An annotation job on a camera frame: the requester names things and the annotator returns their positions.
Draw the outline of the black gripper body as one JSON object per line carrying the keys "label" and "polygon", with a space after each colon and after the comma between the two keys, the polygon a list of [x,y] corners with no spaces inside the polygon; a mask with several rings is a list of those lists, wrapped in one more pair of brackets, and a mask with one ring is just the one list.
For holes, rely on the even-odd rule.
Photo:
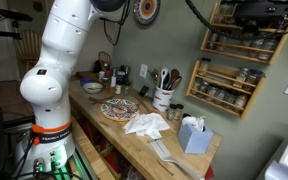
{"label": "black gripper body", "polygon": [[238,2],[233,17],[240,27],[268,27],[288,16],[288,0],[244,0]]}

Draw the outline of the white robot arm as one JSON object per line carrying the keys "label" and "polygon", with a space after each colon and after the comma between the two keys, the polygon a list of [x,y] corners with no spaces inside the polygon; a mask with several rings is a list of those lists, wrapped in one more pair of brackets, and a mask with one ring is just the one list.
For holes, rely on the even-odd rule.
{"label": "white robot arm", "polygon": [[124,20],[128,0],[55,0],[42,35],[37,64],[20,92],[33,107],[30,136],[16,146],[16,172],[50,172],[66,165],[75,151],[68,87],[93,22]]}

